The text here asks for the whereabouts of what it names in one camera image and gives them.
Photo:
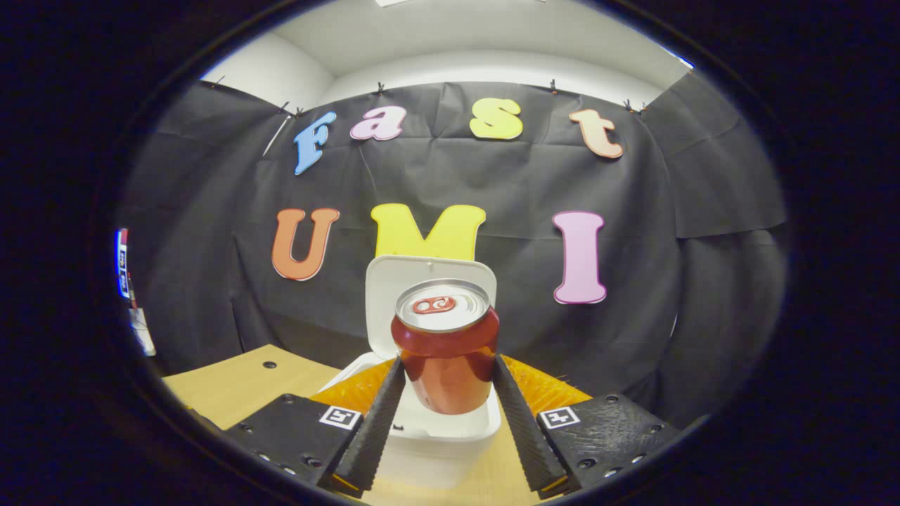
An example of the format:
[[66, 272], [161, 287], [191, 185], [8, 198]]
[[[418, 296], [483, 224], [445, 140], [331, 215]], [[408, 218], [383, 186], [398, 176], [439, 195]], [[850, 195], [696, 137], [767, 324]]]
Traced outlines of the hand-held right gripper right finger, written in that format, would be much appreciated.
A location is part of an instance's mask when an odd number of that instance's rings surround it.
[[497, 356], [493, 384], [541, 499], [605, 488], [681, 433], [623, 394], [592, 397], [508, 356]]

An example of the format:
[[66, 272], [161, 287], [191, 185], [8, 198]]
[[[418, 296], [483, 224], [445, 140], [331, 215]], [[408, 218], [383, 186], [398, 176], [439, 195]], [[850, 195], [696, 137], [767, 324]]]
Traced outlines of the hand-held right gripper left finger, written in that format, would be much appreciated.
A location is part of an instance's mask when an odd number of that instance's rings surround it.
[[290, 479], [360, 498], [372, 489], [406, 378], [398, 358], [372, 371], [366, 411], [281, 394], [223, 433]]

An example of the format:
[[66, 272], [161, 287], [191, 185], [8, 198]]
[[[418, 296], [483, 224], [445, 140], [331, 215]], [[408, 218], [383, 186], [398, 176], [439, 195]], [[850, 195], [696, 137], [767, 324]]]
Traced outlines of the white desktop garbage bin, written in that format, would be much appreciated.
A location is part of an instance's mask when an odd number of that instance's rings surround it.
[[[323, 390], [348, 377], [395, 358], [390, 323], [398, 296], [412, 285], [438, 278], [458, 278], [485, 289], [496, 303], [497, 278], [488, 266], [458, 259], [382, 255], [366, 270], [364, 308], [371, 352], [350, 363]], [[407, 486], [453, 488], [470, 473], [501, 426], [494, 389], [476, 410], [444, 415], [428, 410], [406, 382], [376, 472], [378, 479]]]

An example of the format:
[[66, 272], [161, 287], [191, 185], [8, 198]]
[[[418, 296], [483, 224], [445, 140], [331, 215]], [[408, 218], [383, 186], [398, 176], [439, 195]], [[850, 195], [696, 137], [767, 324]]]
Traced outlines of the red pop can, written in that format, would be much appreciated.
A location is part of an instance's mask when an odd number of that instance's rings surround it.
[[427, 409], [462, 415], [485, 403], [498, 348], [499, 315], [481, 286], [453, 278], [412, 285], [395, 304], [391, 333], [409, 381]]

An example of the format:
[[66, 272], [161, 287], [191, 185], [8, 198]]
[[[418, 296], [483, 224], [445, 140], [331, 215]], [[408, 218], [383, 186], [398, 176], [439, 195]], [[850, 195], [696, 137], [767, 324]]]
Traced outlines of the wooden desktop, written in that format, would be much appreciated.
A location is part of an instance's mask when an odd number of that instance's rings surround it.
[[[274, 345], [235, 358], [164, 377], [186, 406], [221, 429], [228, 429], [260, 409], [277, 394], [309, 396], [340, 369], [276, 348]], [[527, 486], [506, 416], [491, 446], [453, 489], [407, 486], [377, 476], [363, 502], [372, 506], [532, 506], [542, 499]]]

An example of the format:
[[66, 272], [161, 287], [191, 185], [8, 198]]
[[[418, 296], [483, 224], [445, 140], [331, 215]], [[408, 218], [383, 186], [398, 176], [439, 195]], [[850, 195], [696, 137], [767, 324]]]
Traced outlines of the white side table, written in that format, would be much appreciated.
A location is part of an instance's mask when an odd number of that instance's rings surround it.
[[155, 356], [155, 345], [149, 333], [147, 319], [142, 308], [129, 309], [129, 317], [131, 318], [131, 327], [133, 333], [138, 339], [139, 345], [143, 349], [145, 356]]

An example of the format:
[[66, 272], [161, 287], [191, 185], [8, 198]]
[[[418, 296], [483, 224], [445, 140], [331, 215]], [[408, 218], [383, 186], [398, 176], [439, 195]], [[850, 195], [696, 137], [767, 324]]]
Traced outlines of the black backdrop cloth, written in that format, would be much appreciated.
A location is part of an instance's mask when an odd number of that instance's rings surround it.
[[745, 116], [687, 74], [641, 113], [523, 84], [391, 89], [288, 119], [196, 84], [134, 165], [119, 224], [164, 377], [272, 344], [368, 350], [377, 205], [422, 235], [486, 220], [501, 352], [678, 426], [751, 375], [785, 291], [785, 204]]

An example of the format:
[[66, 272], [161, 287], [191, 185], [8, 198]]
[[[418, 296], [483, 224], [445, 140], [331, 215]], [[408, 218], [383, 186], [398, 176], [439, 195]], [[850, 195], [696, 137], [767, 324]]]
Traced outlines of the computer monitor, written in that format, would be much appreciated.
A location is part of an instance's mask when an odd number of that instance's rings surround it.
[[127, 261], [128, 228], [119, 228], [116, 232], [116, 262], [117, 281], [120, 294], [126, 300], [131, 300], [131, 275], [129, 274]]

